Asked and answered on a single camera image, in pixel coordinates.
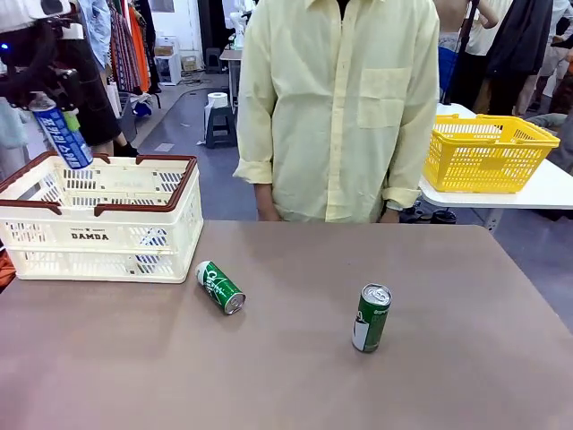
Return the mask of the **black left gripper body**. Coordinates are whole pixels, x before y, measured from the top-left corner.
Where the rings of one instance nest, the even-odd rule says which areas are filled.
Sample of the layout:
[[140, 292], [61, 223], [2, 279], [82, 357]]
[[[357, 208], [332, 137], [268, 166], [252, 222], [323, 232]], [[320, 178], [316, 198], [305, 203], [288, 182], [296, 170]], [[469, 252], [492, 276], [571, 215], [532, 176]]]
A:
[[42, 91], [63, 111], [81, 104], [81, 80], [78, 71], [49, 66], [42, 73]]

